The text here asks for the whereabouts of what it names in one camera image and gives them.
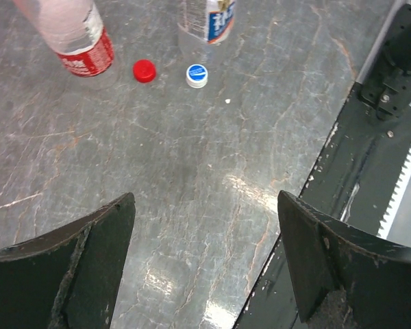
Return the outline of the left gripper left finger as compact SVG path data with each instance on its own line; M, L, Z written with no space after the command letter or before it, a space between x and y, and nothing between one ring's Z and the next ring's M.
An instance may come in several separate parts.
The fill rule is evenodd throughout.
M0 250L0 328L109 328L136 215L133 193Z

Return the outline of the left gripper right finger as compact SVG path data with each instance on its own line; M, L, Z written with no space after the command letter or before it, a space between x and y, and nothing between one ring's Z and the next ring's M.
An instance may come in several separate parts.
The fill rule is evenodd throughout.
M279 224L301 322L411 328L411 247L363 232L280 191Z

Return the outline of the small bottle white cap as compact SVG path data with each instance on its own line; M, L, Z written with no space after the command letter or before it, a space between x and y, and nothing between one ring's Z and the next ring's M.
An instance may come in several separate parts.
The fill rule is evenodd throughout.
M188 63L208 68L222 63L235 14L235 1L177 2L178 45Z

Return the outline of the clear bottle red label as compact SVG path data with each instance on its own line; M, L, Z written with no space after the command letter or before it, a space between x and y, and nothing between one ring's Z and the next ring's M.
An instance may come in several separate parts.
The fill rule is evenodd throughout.
M100 90L117 81L114 46L94 1L15 1L64 68Z

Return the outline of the red bottle cap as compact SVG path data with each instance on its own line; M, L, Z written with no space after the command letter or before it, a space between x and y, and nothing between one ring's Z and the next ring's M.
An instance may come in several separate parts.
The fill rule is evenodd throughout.
M132 67L132 73L134 78L140 83L151 82L157 75L155 64L148 59L136 61Z

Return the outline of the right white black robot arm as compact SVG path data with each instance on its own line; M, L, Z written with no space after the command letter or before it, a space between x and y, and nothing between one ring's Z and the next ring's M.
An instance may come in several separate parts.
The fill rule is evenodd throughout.
M411 102L411 4L397 10L360 90L380 120L401 116Z

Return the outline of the white blue bottle cap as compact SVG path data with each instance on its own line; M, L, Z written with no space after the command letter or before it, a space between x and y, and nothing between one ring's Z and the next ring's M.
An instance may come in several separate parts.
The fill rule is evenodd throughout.
M186 70L186 83L191 88L203 88L208 83L208 70L202 64L192 64Z

